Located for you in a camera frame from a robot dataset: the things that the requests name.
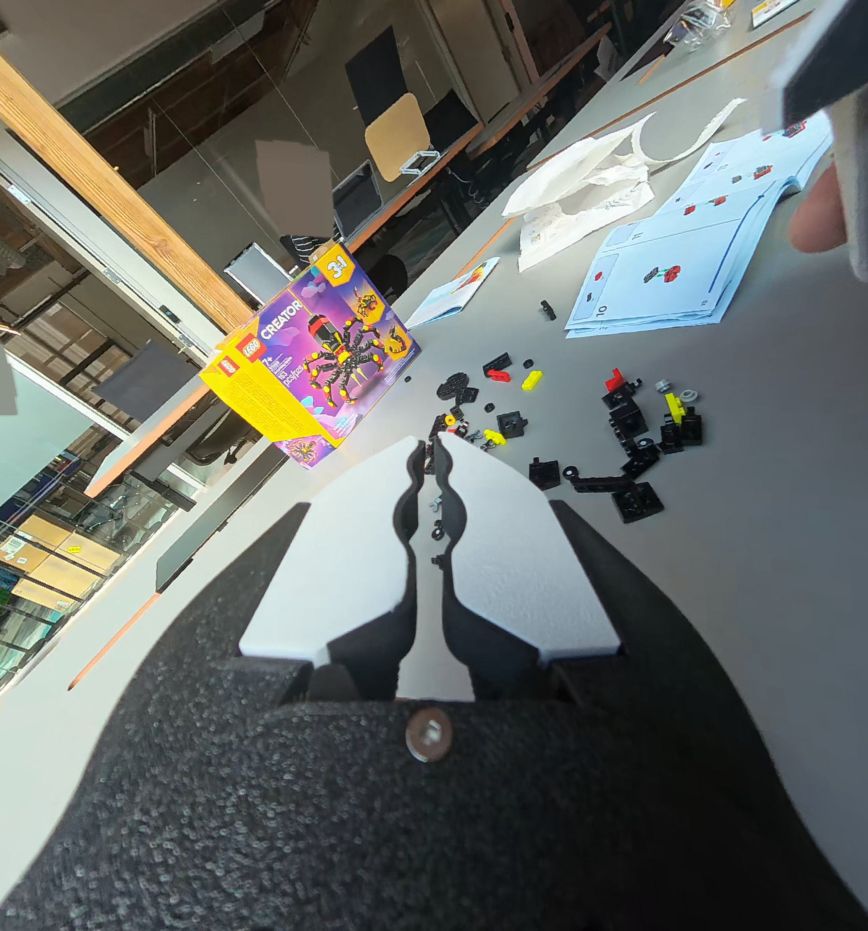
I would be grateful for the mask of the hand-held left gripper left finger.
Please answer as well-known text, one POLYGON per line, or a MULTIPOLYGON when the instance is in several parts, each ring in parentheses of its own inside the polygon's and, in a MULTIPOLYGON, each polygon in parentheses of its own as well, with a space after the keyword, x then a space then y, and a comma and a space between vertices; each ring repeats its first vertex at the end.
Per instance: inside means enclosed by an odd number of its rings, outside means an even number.
POLYGON ((396 528, 417 490, 406 436, 352 466, 310 502, 240 639, 246 658, 331 661, 331 643, 394 609, 408 587, 408 548, 396 528))

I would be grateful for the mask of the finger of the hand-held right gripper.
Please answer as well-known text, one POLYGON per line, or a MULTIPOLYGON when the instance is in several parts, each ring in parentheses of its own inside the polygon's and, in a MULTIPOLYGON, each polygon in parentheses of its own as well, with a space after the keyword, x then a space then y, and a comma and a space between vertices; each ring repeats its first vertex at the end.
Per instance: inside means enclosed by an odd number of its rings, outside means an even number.
POLYGON ((762 127, 788 128, 855 93, 868 97, 868 1, 822 2, 768 80, 762 127))

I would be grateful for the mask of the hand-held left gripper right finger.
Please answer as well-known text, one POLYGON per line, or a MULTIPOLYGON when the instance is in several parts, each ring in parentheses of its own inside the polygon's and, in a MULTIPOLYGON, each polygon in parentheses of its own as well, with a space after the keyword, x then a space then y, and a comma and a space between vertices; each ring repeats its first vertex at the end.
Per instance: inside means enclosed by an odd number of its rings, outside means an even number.
POLYGON ((540 664, 613 656, 621 642, 544 493, 463 439, 435 442, 450 607, 535 648, 540 664))

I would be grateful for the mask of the light blue instruction booklet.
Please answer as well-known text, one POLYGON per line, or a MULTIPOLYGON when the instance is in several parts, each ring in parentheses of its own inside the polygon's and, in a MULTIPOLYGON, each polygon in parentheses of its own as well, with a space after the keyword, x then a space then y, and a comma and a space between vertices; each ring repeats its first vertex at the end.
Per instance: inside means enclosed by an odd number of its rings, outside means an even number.
POLYGON ((566 337, 719 321, 777 203, 803 189, 833 141, 820 111, 781 131, 707 146, 654 215, 614 228, 603 241, 566 337))

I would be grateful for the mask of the person's right hand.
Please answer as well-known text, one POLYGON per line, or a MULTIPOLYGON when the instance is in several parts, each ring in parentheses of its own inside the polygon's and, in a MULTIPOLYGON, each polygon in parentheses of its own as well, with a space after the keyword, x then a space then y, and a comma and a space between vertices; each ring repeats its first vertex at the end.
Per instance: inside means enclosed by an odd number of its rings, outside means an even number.
POLYGON ((805 195, 789 225, 789 243, 803 254, 823 253, 847 243, 847 224, 836 163, 805 195))

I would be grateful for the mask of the clear plastic bags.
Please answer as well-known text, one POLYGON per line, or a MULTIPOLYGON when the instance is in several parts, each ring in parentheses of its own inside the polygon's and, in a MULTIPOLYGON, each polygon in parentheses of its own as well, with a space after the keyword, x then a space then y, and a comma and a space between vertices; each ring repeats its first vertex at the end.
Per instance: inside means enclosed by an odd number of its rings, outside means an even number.
POLYGON ((665 34, 663 41, 671 48, 691 51, 716 38, 732 24, 733 1, 692 1, 665 34))

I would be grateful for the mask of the cluster of black bricks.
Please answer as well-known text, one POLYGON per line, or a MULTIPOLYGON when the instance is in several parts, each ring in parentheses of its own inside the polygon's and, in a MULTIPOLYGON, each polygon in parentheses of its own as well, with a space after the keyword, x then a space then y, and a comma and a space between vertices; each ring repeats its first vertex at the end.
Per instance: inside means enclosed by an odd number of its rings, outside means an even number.
POLYGON ((609 413, 608 425, 626 461, 614 476, 582 477, 573 465, 564 468, 561 476, 579 494, 610 495, 621 521, 629 525, 663 512, 660 497, 644 477, 662 458, 700 447, 705 439, 704 422, 696 412, 696 391, 676 395, 668 382, 658 382, 668 412, 659 427, 660 438, 655 439, 635 399, 642 381, 629 381, 614 369, 605 386, 602 401, 609 413))

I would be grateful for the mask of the torn white paper bag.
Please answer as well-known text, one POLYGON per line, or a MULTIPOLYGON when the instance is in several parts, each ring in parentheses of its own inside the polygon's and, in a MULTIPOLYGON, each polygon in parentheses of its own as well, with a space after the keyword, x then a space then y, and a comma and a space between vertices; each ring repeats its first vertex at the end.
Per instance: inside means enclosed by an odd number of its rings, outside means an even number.
POLYGON ((731 99, 690 147, 667 159, 652 158, 641 146, 647 115, 625 129, 575 142, 527 173, 503 209, 507 218, 523 217, 519 272, 644 207, 654 198, 651 174, 706 145, 744 102, 731 99))

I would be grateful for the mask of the grey side table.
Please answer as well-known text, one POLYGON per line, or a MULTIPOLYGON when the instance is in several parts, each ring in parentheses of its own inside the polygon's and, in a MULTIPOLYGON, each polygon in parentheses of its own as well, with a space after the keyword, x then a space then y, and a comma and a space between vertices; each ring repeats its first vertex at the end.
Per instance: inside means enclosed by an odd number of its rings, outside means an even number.
POLYGON ((133 433, 125 436, 117 447, 111 450, 85 489, 84 495, 91 499, 101 495, 149 454, 161 442, 161 437, 196 404, 212 397, 207 384, 197 376, 179 388, 133 433))

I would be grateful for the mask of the purple yellow toy set box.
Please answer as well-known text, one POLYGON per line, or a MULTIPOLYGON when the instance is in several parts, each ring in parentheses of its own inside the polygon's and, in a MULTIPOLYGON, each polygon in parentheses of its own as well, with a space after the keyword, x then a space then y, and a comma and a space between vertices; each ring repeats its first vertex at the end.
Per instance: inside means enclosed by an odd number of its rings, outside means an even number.
POLYGON ((420 354, 349 251, 327 243, 219 343, 199 377, 305 469, 331 455, 420 354))

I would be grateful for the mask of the dark monitor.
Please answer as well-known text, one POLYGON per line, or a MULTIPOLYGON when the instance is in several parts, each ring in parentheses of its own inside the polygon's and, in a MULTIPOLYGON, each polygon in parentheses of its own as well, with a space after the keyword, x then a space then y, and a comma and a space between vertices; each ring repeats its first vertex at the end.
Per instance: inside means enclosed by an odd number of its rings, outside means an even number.
POLYGON ((190 357, 150 341, 94 391, 141 424, 197 373, 190 357))

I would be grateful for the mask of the storage shelf with boxes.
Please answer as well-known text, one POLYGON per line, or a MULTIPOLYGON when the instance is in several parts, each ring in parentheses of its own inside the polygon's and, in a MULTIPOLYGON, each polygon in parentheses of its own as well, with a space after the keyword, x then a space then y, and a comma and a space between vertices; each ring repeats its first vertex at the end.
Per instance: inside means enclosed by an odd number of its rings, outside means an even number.
POLYGON ((0 687, 123 562, 132 498, 90 498, 95 471, 63 450, 0 506, 0 687))

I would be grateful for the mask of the small folded leaflet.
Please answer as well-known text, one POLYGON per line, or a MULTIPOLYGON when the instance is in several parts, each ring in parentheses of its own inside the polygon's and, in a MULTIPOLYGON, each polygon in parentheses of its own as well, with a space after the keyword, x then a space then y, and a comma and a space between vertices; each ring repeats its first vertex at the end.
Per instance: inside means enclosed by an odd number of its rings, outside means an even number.
POLYGON ((413 331, 425 324, 462 312, 499 262, 500 257, 490 258, 460 277, 433 289, 404 322, 405 328, 413 331))

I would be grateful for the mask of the wooden chair back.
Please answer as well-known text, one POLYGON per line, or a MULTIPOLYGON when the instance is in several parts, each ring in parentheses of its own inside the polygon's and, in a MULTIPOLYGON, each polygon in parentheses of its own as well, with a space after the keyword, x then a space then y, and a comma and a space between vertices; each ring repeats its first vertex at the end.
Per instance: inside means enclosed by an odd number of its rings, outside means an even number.
POLYGON ((410 91, 367 126, 365 142, 379 174, 388 183, 422 174, 415 164, 420 159, 439 157, 431 148, 417 97, 410 91))

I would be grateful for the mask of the black rail under desk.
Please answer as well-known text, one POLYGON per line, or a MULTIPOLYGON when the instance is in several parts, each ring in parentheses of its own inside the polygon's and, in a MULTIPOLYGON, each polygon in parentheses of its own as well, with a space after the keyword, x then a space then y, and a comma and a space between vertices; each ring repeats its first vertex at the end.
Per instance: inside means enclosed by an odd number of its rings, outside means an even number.
POLYGON ((234 513, 242 507, 265 482, 282 466, 287 456, 272 443, 254 446, 243 460, 235 465, 213 491, 213 500, 202 506, 200 516, 192 518, 188 528, 160 556, 154 594, 160 595, 172 580, 184 572, 195 554, 211 539, 234 513))

